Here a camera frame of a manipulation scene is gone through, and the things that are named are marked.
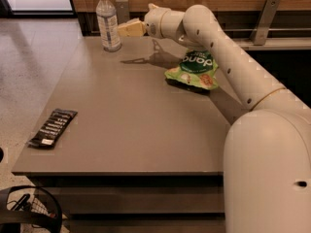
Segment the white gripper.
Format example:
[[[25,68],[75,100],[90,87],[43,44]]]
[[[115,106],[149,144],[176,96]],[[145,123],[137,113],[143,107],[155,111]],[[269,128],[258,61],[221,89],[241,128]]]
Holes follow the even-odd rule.
[[[118,26],[118,32],[123,37],[141,37],[146,31],[151,37],[162,39],[161,22],[169,8],[160,7],[154,3],[148,4],[149,11],[144,16],[144,22],[134,18]]]

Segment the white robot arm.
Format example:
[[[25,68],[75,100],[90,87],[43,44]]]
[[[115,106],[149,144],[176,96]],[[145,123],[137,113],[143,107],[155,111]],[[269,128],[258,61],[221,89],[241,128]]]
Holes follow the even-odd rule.
[[[208,50],[246,109],[224,149],[226,233],[311,233],[311,109],[233,42],[203,5],[150,5],[122,36]]]

